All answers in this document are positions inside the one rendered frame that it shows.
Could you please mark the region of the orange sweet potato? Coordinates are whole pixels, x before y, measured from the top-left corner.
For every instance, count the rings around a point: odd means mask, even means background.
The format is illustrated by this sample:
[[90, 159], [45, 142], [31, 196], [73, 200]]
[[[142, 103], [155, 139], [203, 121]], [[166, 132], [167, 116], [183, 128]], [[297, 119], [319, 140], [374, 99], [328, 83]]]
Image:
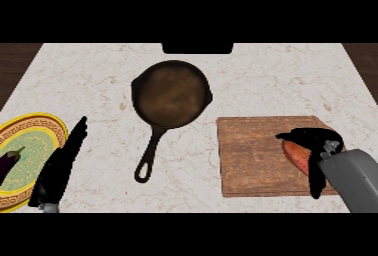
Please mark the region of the orange sweet potato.
[[291, 141], [282, 141], [282, 150], [288, 161], [305, 175], [309, 175], [310, 150]]

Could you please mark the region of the yellow and green patterned plate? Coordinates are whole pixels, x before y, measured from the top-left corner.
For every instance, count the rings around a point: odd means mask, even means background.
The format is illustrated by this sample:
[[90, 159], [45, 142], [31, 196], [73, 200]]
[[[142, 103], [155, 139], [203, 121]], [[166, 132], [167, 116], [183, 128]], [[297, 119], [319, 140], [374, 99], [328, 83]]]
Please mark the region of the yellow and green patterned plate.
[[67, 139], [67, 126], [48, 113], [25, 114], [0, 125], [0, 157], [22, 149], [20, 161], [0, 184], [0, 213], [27, 204], [45, 162]]

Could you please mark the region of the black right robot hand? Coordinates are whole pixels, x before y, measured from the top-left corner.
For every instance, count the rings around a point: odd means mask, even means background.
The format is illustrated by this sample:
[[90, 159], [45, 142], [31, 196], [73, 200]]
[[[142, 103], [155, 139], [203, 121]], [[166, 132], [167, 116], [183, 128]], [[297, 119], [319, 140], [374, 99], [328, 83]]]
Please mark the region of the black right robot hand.
[[309, 175], [306, 176], [309, 177], [310, 195], [318, 199], [327, 187], [327, 178], [319, 163], [343, 151], [343, 137], [334, 130], [325, 128], [294, 128], [288, 133], [276, 134], [275, 137], [310, 150]]

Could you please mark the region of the dark purple eggplant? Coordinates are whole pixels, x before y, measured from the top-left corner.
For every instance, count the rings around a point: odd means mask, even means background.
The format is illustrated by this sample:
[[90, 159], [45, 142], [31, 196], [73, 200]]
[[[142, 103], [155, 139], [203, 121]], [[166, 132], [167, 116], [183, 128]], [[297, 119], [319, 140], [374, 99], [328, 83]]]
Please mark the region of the dark purple eggplant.
[[3, 184], [5, 178], [21, 159], [21, 152], [24, 149], [25, 147], [21, 147], [18, 150], [6, 152], [0, 157], [0, 185]]

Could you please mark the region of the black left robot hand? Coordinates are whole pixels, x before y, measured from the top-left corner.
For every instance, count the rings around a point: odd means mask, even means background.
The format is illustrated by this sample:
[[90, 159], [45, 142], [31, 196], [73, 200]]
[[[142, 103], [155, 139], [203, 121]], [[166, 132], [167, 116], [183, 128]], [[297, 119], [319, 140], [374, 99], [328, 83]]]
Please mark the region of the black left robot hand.
[[87, 117], [83, 116], [71, 131], [64, 147], [53, 151], [45, 163], [28, 202], [30, 207], [39, 209], [39, 205], [43, 203], [59, 204], [70, 181], [74, 161], [86, 137]]

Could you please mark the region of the dark cast iron pan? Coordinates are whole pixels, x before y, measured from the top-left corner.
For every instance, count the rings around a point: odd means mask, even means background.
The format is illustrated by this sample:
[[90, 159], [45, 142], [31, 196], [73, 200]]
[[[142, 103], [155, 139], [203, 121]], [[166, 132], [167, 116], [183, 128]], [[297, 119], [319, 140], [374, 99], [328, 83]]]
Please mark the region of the dark cast iron pan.
[[152, 129], [135, 170], [135, 180], [147, 183], [163, 135], [170, 129], [191, 124], [213, 101], [209, 80], [200, 68], [180, 60], [154, 64], [132, 82], [132, 101], [135, 111]]

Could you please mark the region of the brown wooden cutting board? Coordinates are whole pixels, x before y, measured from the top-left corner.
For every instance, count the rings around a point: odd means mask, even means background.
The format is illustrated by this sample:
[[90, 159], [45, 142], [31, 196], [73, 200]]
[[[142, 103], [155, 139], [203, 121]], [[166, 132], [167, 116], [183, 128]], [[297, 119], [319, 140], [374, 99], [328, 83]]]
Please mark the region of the brown wooden cutting board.
[[276, 134], [330, 126], [316, 116], [217, 119], [222, 192], [225, 197], [309, 196], [309, 178], [287, 159]]

